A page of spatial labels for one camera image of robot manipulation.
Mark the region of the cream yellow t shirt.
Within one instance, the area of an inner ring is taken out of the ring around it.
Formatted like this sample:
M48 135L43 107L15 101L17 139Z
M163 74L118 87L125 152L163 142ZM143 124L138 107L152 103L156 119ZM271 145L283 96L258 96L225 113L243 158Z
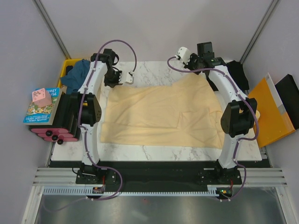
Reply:
M103 143L221 149L221 105L203 77L170 86L113 88L101 127Z

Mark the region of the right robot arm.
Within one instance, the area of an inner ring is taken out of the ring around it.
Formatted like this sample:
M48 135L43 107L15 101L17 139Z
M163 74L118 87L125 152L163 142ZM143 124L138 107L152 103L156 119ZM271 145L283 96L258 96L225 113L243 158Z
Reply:
M226 183L231 178L228 169L237 165L241 141L257 139L256 136L247 136L249 130L257 123L257 101L248 98L238 87L225 61L221 57L215 57L211 42L198 44L196 54L185 47L180 47L177 55L188 71L204 72L226 103L221 117L221 127L225 133L223 149L218 159L221 168L214 171L215 180L221 184Z

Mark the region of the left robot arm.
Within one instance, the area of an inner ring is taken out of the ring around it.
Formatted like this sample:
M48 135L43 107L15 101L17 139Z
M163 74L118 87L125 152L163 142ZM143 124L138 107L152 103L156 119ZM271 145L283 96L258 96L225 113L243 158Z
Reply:
M78 127L83 138L83 159L85 166L97 167L100 161L97 145L98 124L102 109L97 99L102 84L114 88L120 85L121 71L116 70L115 59L119 56L112 49L93 54L87 76L75 93L71 94L71 105L74 115L78 117Z

